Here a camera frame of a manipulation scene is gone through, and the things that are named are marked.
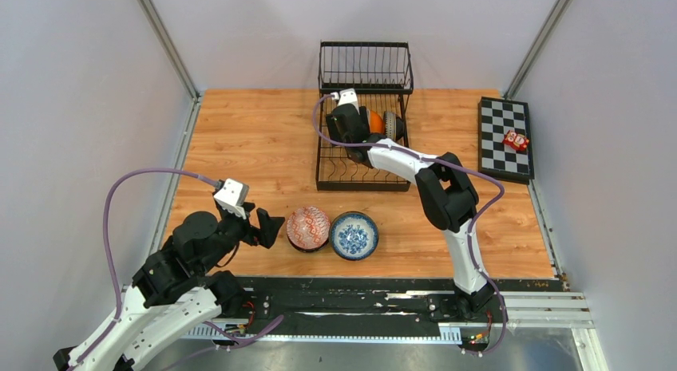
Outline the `white orange bowl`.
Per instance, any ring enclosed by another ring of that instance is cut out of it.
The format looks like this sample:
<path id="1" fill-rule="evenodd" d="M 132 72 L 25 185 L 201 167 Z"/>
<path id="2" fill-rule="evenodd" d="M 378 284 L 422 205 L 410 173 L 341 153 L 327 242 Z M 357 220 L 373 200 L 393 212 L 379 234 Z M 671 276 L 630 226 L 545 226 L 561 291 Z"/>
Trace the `white orange bowl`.
<path id="1" fill-rule="evenodd" d="M 371 133 L 385 134 L 385 121 L 378 112 L 375 112 L 374 110 L 368 111 L 368 125 Z"/>

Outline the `black cream patterned bowl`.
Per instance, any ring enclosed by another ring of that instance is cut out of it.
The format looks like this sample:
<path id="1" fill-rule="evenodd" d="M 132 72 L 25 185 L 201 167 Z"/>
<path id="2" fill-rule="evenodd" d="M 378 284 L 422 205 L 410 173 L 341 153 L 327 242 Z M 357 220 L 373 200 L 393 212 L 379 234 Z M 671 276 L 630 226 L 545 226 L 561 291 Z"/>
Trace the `black cream patterned bowl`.
<path id="1" fill-rule="evenodd" d="M 382 119 L 384 123 L 384 132 L 387 138 L 395 142 L 403 138 L 405 125 L 404 121 L 397 113 L 385 111 L 382 114 Z"/>

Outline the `black wire dish rack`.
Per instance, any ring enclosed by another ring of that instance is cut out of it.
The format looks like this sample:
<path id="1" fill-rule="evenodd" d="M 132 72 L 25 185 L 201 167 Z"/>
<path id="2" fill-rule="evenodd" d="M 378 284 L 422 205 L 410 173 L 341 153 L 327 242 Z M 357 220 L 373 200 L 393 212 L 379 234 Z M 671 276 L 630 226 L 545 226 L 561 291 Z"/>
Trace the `black wire dish rack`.
<path id="1" fill-rule="evenodd" d="M 407 191 L 410 182 L 372 168 L 358 144 L 387 137 L 409 144 L 406 109 L 414 91 L 408 43 L 321 41 L 318 87 L 339 93 L 319 106 L 315 169 L 320 191 Z"/>

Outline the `blue floral bowl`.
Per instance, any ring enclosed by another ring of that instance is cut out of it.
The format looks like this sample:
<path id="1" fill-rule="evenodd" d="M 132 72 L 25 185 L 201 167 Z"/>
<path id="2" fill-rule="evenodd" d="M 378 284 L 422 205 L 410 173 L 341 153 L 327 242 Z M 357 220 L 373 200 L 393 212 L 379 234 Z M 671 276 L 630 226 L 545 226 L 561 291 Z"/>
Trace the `blue floral bowl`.
<path id="1" fill-rule="evenodd" d="M 360 261 L 371 256 L 378 247 L 379 232 L 376 223 L 360 211 L 338 215 L 331 223 L 329 244 L 336 255 L 349 261 Z"/>

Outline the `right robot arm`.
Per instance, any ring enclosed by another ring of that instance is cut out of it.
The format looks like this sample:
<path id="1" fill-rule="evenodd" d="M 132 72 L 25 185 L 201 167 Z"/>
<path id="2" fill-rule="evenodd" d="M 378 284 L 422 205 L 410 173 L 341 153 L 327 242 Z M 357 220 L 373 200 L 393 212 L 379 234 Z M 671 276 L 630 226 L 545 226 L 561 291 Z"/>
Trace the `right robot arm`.
<path id="1" fill-rule="evenodd" d="M 400 176 L 417 187 L 428 221 L 442 231 L 453 261 L 456 310 L 476 321 L 488 309 L 493 289 L 483 276 L 477 233 L 471 227 L 479 196 L 453 153 L 431 156 L 372 133 L 366 109 L 340 105 L 325 116 L 333 144 L 343 146 L 354 162 Z"/>

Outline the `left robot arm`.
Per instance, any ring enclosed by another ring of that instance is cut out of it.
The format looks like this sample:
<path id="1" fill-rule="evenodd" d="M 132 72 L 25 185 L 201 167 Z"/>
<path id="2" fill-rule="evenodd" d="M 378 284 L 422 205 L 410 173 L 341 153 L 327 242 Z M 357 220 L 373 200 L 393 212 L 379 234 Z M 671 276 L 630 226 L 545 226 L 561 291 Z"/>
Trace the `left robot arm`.
<path id="1" fill-rule="evenodd" d="M 229 270 L 210 270 L 241 243 L 271 248 L 285 223 L 263 208 L 259 226 L 222 210 L 197 211 L 176 227 L 163 247 L 133 275 L 113 311 L 80 345 L 58 350 L 59 370 L 141 370 L 167 345 L 219 315 L 238 316 L 249 301 Z"/>

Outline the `red patterned bowl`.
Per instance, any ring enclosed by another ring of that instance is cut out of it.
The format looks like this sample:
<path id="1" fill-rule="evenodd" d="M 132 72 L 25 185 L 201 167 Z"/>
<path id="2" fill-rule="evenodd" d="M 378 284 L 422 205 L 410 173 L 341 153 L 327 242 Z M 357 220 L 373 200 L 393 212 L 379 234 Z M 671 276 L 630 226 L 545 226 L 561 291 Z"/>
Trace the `red patterned bowl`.
<path id="1" fill-rule="evenodd" d="M 300 207 L 287 219 L 287 240 L 297 251 L 322 250 L 329 241 L 331 221 L 327 213 L 315 206 Z"/>

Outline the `black white checkerboard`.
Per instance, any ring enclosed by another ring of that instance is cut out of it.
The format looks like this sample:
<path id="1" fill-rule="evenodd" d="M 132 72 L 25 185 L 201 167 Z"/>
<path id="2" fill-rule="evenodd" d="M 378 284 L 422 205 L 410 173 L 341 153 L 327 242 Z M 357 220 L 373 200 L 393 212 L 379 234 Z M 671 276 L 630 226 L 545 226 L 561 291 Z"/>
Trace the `black white checkerboard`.
<path id="1" fill-rule="evenodd" d="M 480 173 L 517 184 L 534 179 L 526 102 L 482 97 L 478 102 L 478 133 Z"/>

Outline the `small red toy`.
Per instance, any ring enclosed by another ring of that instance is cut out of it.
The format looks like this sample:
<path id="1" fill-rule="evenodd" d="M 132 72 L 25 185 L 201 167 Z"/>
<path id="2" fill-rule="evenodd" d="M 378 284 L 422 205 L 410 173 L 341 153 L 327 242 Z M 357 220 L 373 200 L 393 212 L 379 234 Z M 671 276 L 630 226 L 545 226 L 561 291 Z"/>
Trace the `small red toy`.
<path id="1" fill-rule="evenodd" d="M 528 150 L 529 138 L 516 130 L 508 130 L 502 141 L 503 145 L 512 148 L 515 152 L 526 152 Z"/>

